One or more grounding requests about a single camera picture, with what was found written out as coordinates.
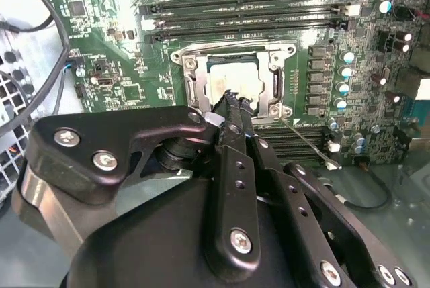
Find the cpu socket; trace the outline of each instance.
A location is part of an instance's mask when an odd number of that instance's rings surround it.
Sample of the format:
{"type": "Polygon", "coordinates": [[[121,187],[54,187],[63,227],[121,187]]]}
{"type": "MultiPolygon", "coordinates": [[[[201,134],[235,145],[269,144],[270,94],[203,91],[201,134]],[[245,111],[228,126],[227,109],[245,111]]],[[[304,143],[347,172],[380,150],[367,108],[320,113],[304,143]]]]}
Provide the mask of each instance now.
{"type": "Polygon", "coordinates": [[[252,100],[255,117],[281,117],[285,61],[297,52],[295,42],[248,40],[191,44],[171,54],[183,67],[187,102],[211,111],[226,90],[252,100]]]}

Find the green circuit board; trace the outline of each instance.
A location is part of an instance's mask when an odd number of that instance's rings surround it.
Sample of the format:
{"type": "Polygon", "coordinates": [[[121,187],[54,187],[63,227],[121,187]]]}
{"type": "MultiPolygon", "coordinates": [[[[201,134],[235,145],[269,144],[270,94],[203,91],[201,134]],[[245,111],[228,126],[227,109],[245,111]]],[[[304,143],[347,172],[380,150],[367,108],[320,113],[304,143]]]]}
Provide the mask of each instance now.
{"type": "MultiPolygon", "coordinates": [[[[325,126],[332,117],[343,135],[343,164],[363,153],[376,163],[402,157],[393,131],[404,100],[391,103],[385,91],[394,90],[409,54],[381,52],[378,43],[381,31],[398,30],[412,34],[412,45],[421,25],[420,19],[399,20],[390,9],[381,13],[384,0],[51,1],[71,39],[70,60],[85,112],[190,105],[183,66],[172,61],[172,54],[192,44],[288,41],[296,52],[282,68],[280,105],[291,115],[257,120],[257,126],[325,126]],[[359,13],[348,14],[349,5],[359,5],[359,13]],[[345,62],[346,53],[354,55],[351,62],[345,62]],[[350,77],[340,74],[345,67],[350,77]],[[375,85],[374,74],[387,83],[375,85]],[[339,91],[339,83],[348,86],[347,94],[339,91]],[[337,99],[347,107],[338,109],[337,99]],[[375,125],[380,132],[370,132],[375,125]],[[366,142],[360,153],[353,147],[357,133],[366,142]]],[[[391,8],[426,6],[422,0],[389,2],[391,8]]]]}

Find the motherboard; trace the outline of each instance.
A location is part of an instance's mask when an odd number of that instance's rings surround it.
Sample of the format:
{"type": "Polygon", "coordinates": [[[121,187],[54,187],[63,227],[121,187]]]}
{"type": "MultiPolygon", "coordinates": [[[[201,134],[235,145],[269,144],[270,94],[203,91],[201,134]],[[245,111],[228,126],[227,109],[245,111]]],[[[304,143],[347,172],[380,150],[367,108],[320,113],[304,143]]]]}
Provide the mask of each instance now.
{"type": "Polygon", "coordinates": [[[427,0],[51,1],[85,112],[204,113],[232,90],[252,101],[255,129],[283,162],[319,164],[321,151],[386,164],[404,158],[400,125],[430,100],[425,71],[410,65],[427,0]]]}

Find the bolt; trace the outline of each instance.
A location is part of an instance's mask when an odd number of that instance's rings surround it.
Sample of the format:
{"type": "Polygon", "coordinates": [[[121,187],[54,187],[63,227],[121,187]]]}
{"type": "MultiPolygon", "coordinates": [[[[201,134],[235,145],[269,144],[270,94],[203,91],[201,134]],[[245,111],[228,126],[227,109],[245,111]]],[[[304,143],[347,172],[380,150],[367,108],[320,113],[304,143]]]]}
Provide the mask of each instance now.
{"type": "Polygon", "coordinates": [[[373,132],[374,134],[379,134],[381,131],[381,127],[379,125],[373,125],[370,128],[370,131],[373,132]]]}
{"type": "Polygon", "coordinates": [[[71,130],[60,130],[56,132],[54,140],[57,144],[64,147],[75,147],[81,141],[78,134],[71,130]]]}
{"type": "Polygon", "coordinates": [[[280,109],[277,105],[272,105],[269,109],[270,115],[276,117],[280,114],[280,109]]]}
{"type": "Polygon", "coordinates": [[[93,157],[93,164],[103,171],[112,171],[117,167],[118,161],[110,152],[98,152],[93,157]]]}
{"type": "Polygon", "coordinates": [[[185,60],[185,67],[188,70],[194,70],[197,67],[197,63],[194,59],[188,58],[187,60],[185,60]]]}
{"type": "Polygon", "coordinates": [[[230,130],[232,132],[234,132],[235,134],[240,135],[241,134],[241,130],[239,129],[238,126],[236,126],[235,124],[229,124],[228,127],[230,128],[230,130]]]}
{"type": "Polygon", "coordinates": [[[297,171],[302,174],[302,175],[306,175],[306,171],[304,170],[303,167],[301,167],[300,165],[296,165],[296,169],[297,171]]]}
{"type": "Polygon", "coordinates": [[[388,271],[388,269],[386,267],[384,267],[383,265],[380,265],[379,271],[382,274],[382,278],[384,278],[387,283],[389,283],[390,285],[396,284],[394,277],[391,275],[390,271],[388,271]]]}
{"type": "Polygon", "coordinates": [[[400,269],[399,267],[395,267],[394,271],[396,272],[397,277],[399,277],[400,280],[403,281],[405,285],[407,286],[411,285],[411,280],[408,278],[408,276],[406,276],[406,274],[403,272],[402,269],[400,269]]]}
{"type": "Polygon", "coordinates": [[[262,147],[269,148],[269,144],[263,138],[258,139],[258,141],[262,147]]]}
{"type": "Polygon", "coordinates": [[[282,107],[282,116],[285,118],[289,118],[293,115],[293,109],[287,106],[282,107]]]}
{"type": "Polygon", "coordinates": [[[234,249],[241,254],[250,253],[252,244],[248,236],[240,230],[233,230],[230,234],[230,241],[234,249]]]}
{"type": "Polygon", "coordinates": [[[321,270],[326,279],[331,285],[338,287],[341,285],[341,276],[337,272],[336,268],[327,261],[321,262],[321,270]]]}
{"type": "Polygon", "coordinates": [[[190,112],[188,114],[188,118],[191,119],[193,122],[196,122],[197,124],[199,124],[201,121],[200,116],[195,112],[190,112]]]}
{"type": "Polygon", "coordinates": [[[79,78],[83,78],[85,76],[85,70],[83,68],[76,69],[76,76],[79,78]]]}

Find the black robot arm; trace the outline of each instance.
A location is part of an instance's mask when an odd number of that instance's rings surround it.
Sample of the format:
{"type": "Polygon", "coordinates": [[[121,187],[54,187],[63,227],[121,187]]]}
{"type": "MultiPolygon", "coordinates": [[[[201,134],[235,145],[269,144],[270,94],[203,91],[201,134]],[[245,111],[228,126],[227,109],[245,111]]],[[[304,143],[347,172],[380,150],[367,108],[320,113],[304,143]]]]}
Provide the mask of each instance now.
{"type": "Polygon", "coordinates": [[[41,119],[13,207],[72,258],[62,287],[416,287],[300,162],[282,168],[246,99],[41,119]],[[154,173],[192,178],[117,217],[154,173]]]}

